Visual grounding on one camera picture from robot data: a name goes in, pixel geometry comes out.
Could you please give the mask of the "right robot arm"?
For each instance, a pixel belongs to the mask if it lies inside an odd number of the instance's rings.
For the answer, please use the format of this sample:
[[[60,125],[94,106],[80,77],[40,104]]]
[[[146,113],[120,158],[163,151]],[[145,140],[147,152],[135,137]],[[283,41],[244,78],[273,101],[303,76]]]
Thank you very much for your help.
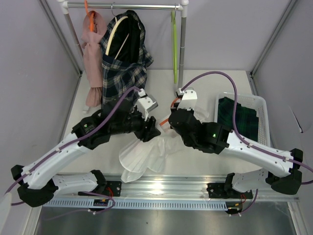
[[[247,173],[229,173],[221,184],[223,198],[237,198],[250,190],[270,188],[275,192],[295,195],[302,183],[300,165],[303,152],[277,150],[238,135],[216,122],[200,122],[193,110],[171,109],[170,127],[182,138],[185,146],[207,154],[237,157],[260,167]]]

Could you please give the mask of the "dark green plaid skirt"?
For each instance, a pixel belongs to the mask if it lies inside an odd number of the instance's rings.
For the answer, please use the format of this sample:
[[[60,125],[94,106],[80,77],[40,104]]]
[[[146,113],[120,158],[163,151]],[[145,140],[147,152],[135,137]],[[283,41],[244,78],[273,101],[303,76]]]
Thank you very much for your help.
[[[224,97],[218,101],[217,123],[225,125],[234,130],[233,127],[233,106],[234,100]],[[250,140],[258,141],[259,118],[253,109],[237,103],[236,106],[236,127],[238,132]]]

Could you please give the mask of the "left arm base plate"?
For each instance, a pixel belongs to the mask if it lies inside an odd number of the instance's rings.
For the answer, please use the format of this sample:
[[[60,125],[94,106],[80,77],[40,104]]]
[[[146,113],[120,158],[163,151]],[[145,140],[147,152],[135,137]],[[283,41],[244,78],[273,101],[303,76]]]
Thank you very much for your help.
[[[88,195],[87,192],[92,192],[111,197],[119,197],[121,194],[121,185],[121,181],[108,181],[105,186],[99,186],[93,181],[84,181],[82,186],[79,186],[78,195],[86,196]]]

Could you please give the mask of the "orange plastic hanger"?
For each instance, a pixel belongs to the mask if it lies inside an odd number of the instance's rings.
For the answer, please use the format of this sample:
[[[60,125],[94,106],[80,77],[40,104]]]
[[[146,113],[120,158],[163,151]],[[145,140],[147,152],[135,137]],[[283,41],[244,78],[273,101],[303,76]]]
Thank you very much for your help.
[[[170,105],[170,108],[171,108],[171,109],[174,108],[174,105],[175,105],[176,103],[180,103],[180,101],[181,101],[181,98],[175,98],[175,99],[172,101],[172,103],[171,103],[171,105]],[[164,124],[166,124],[166,123],[168,122],[168,119],[169,119],[169,115],[167,115],[167,116],[164,117],[164,118],[161,118],[161,119],[158,121],[158,124],[159,124],[160,126],[163,126]]]

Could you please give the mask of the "white plastic basket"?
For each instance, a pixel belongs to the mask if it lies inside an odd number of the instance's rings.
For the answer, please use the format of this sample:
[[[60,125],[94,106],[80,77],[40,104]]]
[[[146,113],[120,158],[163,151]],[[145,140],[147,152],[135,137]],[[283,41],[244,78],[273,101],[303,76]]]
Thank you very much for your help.
[[[220,98],[228,97],[234,100],[234,93],[222,92],[216,96],[215,102],[215,113],[214,121],[217,122],[218,114],[218,101]],[[242,106],[253,109],[257,112],[257,117],[259,118],[258,125],[258,143],[270,146],[270,134],[269,134],[269,123],[268,123],[268,112],[265,100],[256,95],[252,94],[238,94],[238,103]]]

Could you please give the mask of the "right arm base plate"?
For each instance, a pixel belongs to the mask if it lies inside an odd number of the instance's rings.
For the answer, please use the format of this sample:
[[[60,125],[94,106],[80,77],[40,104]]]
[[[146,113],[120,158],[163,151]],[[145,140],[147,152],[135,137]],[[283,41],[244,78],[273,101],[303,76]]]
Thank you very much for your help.
[[[207,192],[211,199],[252,199],[252,192],[238,192],[225,183],[208,183]]]

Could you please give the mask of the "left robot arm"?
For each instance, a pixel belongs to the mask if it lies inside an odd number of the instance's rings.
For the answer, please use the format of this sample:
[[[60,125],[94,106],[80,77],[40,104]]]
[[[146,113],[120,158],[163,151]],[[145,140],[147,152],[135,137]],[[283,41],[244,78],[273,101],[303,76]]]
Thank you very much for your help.
[[[11,168],[22,202],[31,207],[46,204],[57,195],[110,196],[108,183],[100,170],[85,174],[60,175],[59,172],[78,157],[108,143],[110,137],[134,133],[138,140],[148,142],[160,135],[156,119],[149,112],[158,106],[151,98],[140,98],[135,104],[127,100],[110,101],[76,124],[56,147],[27,166]]]

